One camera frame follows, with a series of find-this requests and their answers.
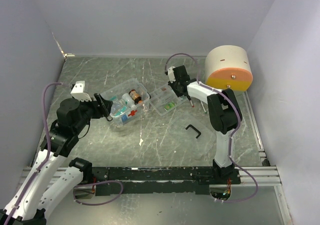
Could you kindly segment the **teal blister pack bag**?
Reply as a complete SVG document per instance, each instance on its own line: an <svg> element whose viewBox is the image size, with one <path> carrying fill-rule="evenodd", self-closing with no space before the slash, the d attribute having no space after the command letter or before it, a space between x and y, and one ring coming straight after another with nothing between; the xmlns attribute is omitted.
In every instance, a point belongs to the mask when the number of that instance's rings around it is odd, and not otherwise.
<svg viewBox="0 0 320 225"><path fill-rule="evenodd" d="M120 116L120 115L122 115L123 113L125 113L127 109L128 109L127 106L122 106L122 105L116 104L116 105L113 105L113 106L112 106L112 108L111 108L111 114L112 114L114 117L117 117L117 116Z"/></svg>

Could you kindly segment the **blue white medicine bottle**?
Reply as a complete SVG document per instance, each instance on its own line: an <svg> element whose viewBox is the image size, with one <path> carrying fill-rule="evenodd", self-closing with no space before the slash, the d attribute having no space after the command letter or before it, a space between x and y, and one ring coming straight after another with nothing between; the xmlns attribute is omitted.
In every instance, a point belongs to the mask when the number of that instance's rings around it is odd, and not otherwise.
<svg viewBox="0 0 320 225"><path fill-rule="evenodd" d="M124 114L124 115L121 117L122 123L125 124L127 120L128 120L128 116L127 116L126 114Z"/></svg>

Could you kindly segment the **white teal medicine bottle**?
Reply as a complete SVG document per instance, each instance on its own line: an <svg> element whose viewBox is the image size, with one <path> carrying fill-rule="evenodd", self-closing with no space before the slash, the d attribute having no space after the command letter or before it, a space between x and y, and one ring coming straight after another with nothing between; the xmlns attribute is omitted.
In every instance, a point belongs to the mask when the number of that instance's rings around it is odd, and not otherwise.
<svg viewBox="0 0 320 225"><path fill-rule="evenodd" d="M127 107L132 108L135 106L135 101L132 99L132 97L128 93L124 93L122 95L122 99Z"/></svg>

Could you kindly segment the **clear plastic medicine box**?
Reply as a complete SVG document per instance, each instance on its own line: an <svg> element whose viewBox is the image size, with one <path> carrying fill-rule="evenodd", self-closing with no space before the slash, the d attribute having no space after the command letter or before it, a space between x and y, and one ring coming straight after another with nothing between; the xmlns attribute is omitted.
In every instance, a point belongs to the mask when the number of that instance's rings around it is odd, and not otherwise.
<svg viewBox="0 0 320 225"><path fill-rule="evenodd" d="M101 96L113 102L110 116L116 127L139 118L150 107L151 96L136 78L130 78L104 91Z"/></svg>

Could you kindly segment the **small green medicine box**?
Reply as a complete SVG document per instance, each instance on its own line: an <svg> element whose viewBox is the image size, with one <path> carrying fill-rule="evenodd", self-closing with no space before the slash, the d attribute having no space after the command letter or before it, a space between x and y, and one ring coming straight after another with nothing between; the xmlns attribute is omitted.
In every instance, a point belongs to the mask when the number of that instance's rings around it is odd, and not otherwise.
<svg viewBox="0 0 320 225"><path fill-rule="evenodd" d="M169 102L164 106L164 109L166 111L169 111L170 109L174 108L176 106L176 104L174 102Z"/></svg>

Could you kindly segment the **brown orange medicine bottle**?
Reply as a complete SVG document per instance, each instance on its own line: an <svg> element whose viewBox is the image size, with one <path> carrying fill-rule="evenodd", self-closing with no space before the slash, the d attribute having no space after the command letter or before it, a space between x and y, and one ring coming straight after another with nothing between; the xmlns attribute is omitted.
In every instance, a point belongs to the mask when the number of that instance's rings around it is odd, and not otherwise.
<svg viewBox="0 0 320 225"><path fill-rule="evenodd" d="M135 89L132 89L128 94L136 105L143 102L142 96Z"/></svg>

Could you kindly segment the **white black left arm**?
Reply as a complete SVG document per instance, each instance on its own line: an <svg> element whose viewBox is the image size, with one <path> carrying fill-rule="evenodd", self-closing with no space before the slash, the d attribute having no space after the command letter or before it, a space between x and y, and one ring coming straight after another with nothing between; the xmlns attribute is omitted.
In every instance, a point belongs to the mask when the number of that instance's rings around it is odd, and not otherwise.
<svg viewBox="0 0 320 225"><path fill-rule="evenodd" d="M2 225L44 225L59 202L77 185L94 180L93 165L75 158L64 175L53 185L51 179L79 142L79 134L92 119L108 119L113 105L101 94L90 96L84 81L69 85L71 97L56 111L57 119L48 125L46 106L42 105L45 137L36 160L11 201L0 211Z"/></svg>

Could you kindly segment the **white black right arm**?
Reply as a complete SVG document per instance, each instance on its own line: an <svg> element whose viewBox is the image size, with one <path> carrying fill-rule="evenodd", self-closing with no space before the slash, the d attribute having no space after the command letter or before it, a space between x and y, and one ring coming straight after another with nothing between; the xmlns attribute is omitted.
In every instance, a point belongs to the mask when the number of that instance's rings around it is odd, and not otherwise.
<svg viewBox="0 0 320 225"><path fill-rule="evenodd" d="M219 177L230 175L233 163L233 136L240 127L242 113L232 89L221 90L210 87L198 79L191 79L185 66L171 66L165 70L168 85L178 96L188 100L195 98L207 104L210 124L216 131L216 152L213 170Z"/></svg>

